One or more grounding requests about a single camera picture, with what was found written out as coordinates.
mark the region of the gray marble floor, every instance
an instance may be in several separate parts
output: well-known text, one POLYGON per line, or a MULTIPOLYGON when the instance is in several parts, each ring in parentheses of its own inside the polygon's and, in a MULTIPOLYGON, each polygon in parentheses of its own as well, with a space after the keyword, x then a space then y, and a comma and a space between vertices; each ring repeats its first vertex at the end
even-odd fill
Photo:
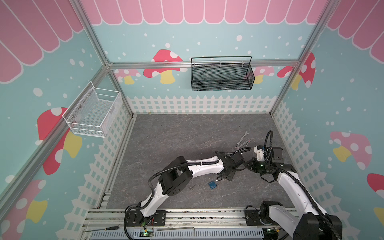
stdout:
MULTIPOLYGON (((178 156, 198 160, 213 157, 215 151, 230 152, 244 135, 250 147, 264 144, 268 130, 274 130, 273 146, 284 148, 282 139, 269 114, 165 114, 138 115, 128 148, 107 204, 108 209, 122 209, 137 204, 150 193, 150 176, 163 169, 178 156)), ((245 161, 253 151, 243 153, 245 161)), ((285 162, 290 163, 284 150, 285 162)), ((232 181, 222 180, 215 189, 208 182, 216 174, 192 179, 188 187, 169 197, 160 208, 259 207, 262 200, 280 201, 293 207, 283 188, 276 182, 267 183, 248 169, 237 172, 232 181)))

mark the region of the wrench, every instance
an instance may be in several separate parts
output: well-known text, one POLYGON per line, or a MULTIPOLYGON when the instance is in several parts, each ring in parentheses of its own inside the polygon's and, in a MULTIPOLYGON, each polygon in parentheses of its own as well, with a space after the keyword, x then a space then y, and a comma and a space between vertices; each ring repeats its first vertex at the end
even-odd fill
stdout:
POLYGON ((239 150, 239 149, 240 149, 242 146, 244 146, 245 144, 248 145, 248 143, 249 143, 250 141, 251 141, 250 139, 247 139, 247 141, 243 142, 240 146, 235 147, 235 150, 236 150, 236 151, 239 150))
POLYGON ((241 143, 241 141, 245 138, 246 135, 248 135, 249 132, 245 132, 244 136, 239 140, 239 142, 236 144, 236 147, 239 146, 239 144, 241 143))

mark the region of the wire basket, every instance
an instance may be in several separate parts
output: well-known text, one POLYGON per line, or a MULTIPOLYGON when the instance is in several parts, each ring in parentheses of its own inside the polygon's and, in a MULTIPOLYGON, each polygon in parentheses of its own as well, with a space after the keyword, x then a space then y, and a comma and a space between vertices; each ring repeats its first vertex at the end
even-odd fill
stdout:
POLYGON ((63 118, 74 134, 105 137, 121 105, 120 92, 95 88, 89 82, 85 93, 71 104, 63 118))
POLYGON ((192 58, 192 91, 251 90, 251 56, 192 58))

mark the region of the white picket fence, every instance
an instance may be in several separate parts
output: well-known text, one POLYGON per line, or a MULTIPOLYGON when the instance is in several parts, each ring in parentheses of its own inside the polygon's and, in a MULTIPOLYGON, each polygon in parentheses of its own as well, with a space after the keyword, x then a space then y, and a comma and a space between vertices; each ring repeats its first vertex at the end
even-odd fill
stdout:
POLYGON ((289 108, 282 102, 273 119, 283 138, 285 147, 292 159, 303 184, 310 190, 316 201, 331 215, 336 215, 343 223, 343 238, 358 240, 360 230, 352 227, 348 218, 350 213, 343 211, 339 206, 341 198, 332 193, 332 184, 325 180, 326 173, 319 170, 320 162, 314 160, 314 152, 309 150, 309 143, 304 141, 304 135, 300 135, 300 127, 296 127, 296 120, 289 114, 289 108))
POLYGON ((160 98, 145 98, 134 97, 133 99, 127 97, 129 106, 132 111, 137 114, 163 114, 163 113, 267 113, 272 109, 276 101, 276 96, 269 98, 261 98, 258 96, 254 98, 250 96, 246 98, 238 98, 230 96, 223 98, 222 96, 215 98, 214 96, 208 98, 204 96, 200 98, 192 98, 191 96, 185 98, 181 96, 177 98, 165 97, 160 98))
POLYGON ((95 162, 89 165, 91 169, 89 174, 84 175, 84 185, 78 187, 80 194, 77 199, 72 200, 72 212, 64 215, 66 224, 63 229, 56 232, 59 240, 77 239, 88 210, 96 207, 128 123, 129 114, 123 105, 103 139, 103 144, 99 145, 99 153, 94 154, 95 162))

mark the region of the white mesh basket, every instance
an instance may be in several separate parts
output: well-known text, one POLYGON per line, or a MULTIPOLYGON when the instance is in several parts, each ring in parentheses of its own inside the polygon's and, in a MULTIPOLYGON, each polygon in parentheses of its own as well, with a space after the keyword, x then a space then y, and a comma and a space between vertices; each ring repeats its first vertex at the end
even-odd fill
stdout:
POLYGON ((95 88, 92 82, 64 112, 63 118, 74 134, 105 137, 122 105, 121 93, 95 88))

